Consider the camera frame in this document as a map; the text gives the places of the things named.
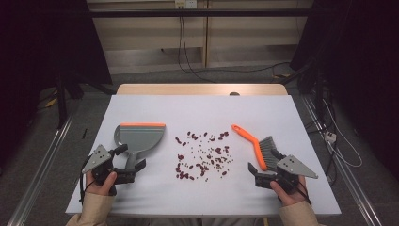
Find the black horizontal bar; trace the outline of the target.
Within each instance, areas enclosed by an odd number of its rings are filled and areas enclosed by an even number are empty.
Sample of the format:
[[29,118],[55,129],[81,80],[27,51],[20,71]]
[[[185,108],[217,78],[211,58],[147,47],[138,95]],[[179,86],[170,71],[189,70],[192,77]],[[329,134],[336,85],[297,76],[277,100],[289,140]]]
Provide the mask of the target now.
[[311,16],[309,8],[280,9],[138,9],[91,10],[92,18],[144,18],[144,17],[299,17]]

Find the metal floor rail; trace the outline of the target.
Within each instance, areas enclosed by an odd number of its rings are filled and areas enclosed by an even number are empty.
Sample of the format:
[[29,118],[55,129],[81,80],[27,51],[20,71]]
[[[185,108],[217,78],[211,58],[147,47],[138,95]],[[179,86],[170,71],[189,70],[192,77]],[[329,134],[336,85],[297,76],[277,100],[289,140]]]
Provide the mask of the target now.
[[352,167],[342,160],[342,155],[339,149],[334,149],[328,141],[325,141],[322,129],[325,128],[327,132],[327,127],[316,116],[315,103],[310,97],[302,96],[301,99],[313,120],[317,133],[320,135],[322,141],[327,145],[328,152],[332,154],[332,159],[337,167],[337,171],[341,174],[341,178],[345,182],[360,213],[365,219],[366,224],[368,226],[382,226],[381,220],[379,219],[370,199],[367,197],[356,176],[353,174]]
[[7,226],[24,226],[26,220],[33,208],[33,205],[40,194],[43,183],[52,167],[57,153],[68,134],[73,120],[73,115],[70,115],[60,129],[56,130],[56,134],[46,151],[45,156],[40,162],[40,166],[34,174],[31,182],[21,200],[16,206]]

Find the black metal stand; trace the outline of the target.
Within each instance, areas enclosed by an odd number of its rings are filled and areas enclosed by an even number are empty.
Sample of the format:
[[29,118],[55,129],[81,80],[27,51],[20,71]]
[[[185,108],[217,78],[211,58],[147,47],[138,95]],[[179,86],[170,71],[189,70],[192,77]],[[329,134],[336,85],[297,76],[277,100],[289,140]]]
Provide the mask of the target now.
[[73,99],[81,99],[84,95],[76,73],[59,73],[56,77],[56,97],[58,101],[58,129],[61,129],[68,118],[66,94]]

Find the grey dustpan with orange edge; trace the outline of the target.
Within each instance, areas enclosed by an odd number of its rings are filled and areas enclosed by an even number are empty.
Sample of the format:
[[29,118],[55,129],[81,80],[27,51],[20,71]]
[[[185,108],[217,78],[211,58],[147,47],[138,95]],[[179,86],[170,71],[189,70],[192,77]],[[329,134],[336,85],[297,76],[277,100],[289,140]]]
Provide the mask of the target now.
[[114,141],[117,145],[128,146],[125,168],[132,169],[136,165],[139,153],[156,146],[165,129],[166,125],[161,122],[123,122],[118,125],[114,132]]

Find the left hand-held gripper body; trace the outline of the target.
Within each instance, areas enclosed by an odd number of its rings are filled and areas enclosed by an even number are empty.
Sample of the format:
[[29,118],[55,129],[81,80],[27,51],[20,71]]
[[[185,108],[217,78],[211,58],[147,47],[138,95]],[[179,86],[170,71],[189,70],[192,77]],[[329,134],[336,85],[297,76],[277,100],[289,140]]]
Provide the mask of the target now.
[[113,165],[114,156],[112,156],[103,145],[97,149],[88,158],[87,163],[82,168],[82,173],[91,172],[95,183],[101,186],[111,172],[117,173],[116,185],[133,183],[136,178],[135,169],[118,169]]

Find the wooden table edge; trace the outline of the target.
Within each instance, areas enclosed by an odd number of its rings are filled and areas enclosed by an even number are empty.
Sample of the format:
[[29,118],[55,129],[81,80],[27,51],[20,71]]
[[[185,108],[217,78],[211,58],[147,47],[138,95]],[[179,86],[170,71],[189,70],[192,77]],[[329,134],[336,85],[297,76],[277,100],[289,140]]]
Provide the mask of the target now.
[[280,84],[122,84],[118,95],[287,95]]

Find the black curtain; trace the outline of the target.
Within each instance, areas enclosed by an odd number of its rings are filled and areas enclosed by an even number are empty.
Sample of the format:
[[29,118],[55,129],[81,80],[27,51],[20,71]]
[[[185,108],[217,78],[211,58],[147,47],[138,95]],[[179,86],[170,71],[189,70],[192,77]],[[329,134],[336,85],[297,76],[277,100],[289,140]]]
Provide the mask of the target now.
[[16,154],[40,92],[110,84],[88,0],[0,0],[0,167]]
[[291,67],[320,69],[377,159],[399,179],[399,0],[313,0]]

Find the orange brush with grey bristles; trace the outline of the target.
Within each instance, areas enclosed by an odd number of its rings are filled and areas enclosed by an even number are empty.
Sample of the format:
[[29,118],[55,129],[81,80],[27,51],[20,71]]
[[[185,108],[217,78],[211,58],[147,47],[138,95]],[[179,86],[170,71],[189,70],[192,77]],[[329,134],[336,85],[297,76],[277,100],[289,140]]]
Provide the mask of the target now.
[[231,128],[238,135],[248,140],[252,144],[256,160],[261,170],[263,171],[277,170],[278,162],[275,162],[272,159],[272,154],[271,154],[272,149],[277,149],[272,136],[266,137],[262,140],[258,140],[250,132],[248,132],[247,130],[245,130],[244,128],[242,128],[237,124],[233,124]]

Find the white table sheet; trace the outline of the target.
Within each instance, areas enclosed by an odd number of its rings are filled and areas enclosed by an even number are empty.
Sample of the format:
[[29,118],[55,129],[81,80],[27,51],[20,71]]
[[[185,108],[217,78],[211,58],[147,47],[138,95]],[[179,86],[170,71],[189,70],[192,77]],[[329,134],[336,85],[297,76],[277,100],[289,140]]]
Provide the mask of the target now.
[[[280,203],[275,193],[255,186],[247,163],[257,162],[250,142],[231,128],[237,124],[257,139],[272,136],[278,150],[292,154],[313,170],[307,182],[314,212],[319,216],[341,212],[319,159],[289,95],[199,96],[116,95],[100,126],[96,145],[115,148],[114,131],[123,122],[162,122],[160,142],[143,153],[147,166],[132,184],[119,185],[111,213],[124,217],[267,217]],[[234,162],[223,179],[190,181],[176,178],[178,144],[187,131],[230,133]]]

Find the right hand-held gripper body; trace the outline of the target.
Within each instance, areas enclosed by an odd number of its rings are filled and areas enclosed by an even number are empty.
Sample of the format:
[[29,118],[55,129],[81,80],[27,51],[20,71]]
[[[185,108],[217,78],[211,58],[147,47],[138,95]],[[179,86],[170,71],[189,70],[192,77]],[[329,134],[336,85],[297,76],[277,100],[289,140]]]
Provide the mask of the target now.
[[308,168],[291,154],[278,162],[276,171],[267,170],[265,173],[260,174],[260,179],[254,177],[255,186],[270,189],[270,183],[276,181],[287,193],[290,193],[293,189],[297,188],[299,184],[299,176],[310,177],[313,179],[318,178],[318,175],[313,170]]

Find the white wall outlet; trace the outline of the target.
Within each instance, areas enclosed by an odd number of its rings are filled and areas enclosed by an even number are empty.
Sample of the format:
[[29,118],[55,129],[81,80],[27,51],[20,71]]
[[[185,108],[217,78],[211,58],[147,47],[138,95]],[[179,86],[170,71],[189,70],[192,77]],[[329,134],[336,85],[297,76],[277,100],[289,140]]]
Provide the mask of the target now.
[[198,7],[197,0],[174,0],[177,9],[195,9]]

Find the person's left hand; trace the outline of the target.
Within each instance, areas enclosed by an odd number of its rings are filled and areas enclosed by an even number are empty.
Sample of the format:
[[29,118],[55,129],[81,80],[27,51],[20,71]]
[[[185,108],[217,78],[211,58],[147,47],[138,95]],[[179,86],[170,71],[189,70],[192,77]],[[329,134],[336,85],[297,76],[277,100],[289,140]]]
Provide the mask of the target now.
[[89,171],[86,174],[86,192],[101,195],[101,196],[108,196],[111,187],[114,185],[117,179],[117,173],[111,172],[107,178],[105,179],[104,183],[101,186],[95,184],[95,179],[92,173]]

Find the person's right hand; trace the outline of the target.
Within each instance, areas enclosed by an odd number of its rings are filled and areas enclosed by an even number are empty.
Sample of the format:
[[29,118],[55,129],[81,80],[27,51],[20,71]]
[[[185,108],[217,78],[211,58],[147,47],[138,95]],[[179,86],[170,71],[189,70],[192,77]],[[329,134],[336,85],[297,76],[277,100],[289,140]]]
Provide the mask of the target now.
[[297,189],[293,189],[290,194],[286,193],[276,181],[272,181],[270,183],[271,188],[280,198],[283,206],[289,206],[299,202],[305,202],[309,197],[308,190],[306,188],[305,177],[299,176],[298,179],[299,184],[297,186]]

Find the red beans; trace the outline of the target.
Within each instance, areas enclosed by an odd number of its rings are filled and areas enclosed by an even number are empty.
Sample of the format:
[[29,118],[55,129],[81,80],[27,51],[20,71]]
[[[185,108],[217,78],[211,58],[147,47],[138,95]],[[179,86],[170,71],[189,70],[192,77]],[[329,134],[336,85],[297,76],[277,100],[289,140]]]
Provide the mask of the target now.
[[214,178],[226,177],[234,162],[231,145],[228,143],[229,136],[228,131],[187,131],[183,137],[175,137],[178,144],[177,163],[174,168],[176,178],[209,182]]

